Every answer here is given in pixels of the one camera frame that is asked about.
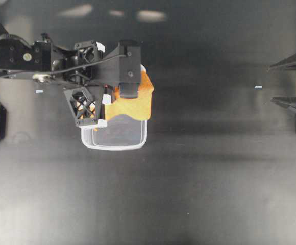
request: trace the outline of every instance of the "screw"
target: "screw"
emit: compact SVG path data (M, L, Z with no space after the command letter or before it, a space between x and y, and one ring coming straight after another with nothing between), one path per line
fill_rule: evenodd
M25 61L31 61L32 56L31 56L31 54L29 54L29 53L25 53L25 54L23 55L23 59L24 59Z

